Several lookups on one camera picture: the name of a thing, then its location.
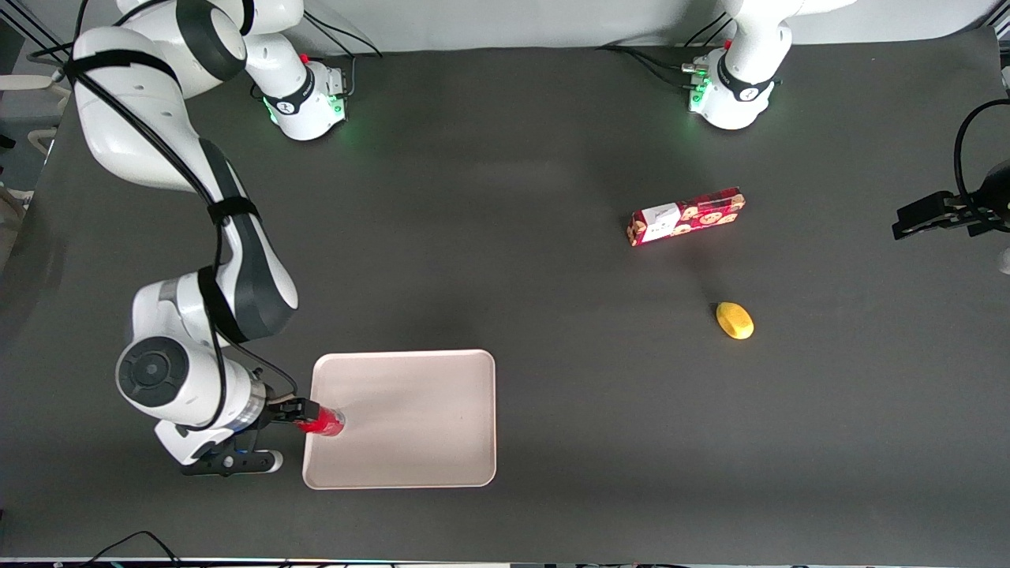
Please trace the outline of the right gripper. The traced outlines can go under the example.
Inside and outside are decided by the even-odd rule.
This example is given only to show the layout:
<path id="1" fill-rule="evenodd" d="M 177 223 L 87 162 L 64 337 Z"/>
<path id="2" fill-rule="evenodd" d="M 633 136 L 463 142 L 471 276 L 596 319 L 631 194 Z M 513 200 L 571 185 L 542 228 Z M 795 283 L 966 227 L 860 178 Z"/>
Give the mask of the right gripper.
<path id="1" fill-rule="evenodd" d="M 194 429 L 160 420 L 156 438 L 182 468 L 273 468 L 273 450 L 257 450 L 262 411 L 241 411 L 223 416 L 213 428 Z M 290 398 L 268 403 L 268 423 L 314 424 L 319 404 Z"/>

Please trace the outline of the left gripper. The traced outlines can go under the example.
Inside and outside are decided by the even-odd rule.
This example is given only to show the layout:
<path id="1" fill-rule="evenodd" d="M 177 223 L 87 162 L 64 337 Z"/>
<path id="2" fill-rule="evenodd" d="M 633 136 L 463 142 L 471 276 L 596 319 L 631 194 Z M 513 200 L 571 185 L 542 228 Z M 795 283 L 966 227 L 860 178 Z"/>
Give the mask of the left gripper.
<path id="1" fill-rule="evenodd" d="M 900 208 L 892 224 L 896 241 L 950 226 L 965 226 L 969 236 L 988 231 L 1009 233 L 1009 162 L 993 166 L 974 192 L 968 192 L 962 162 L 955 161 L 957 197 L 949 191 L 934 192 Z"/>

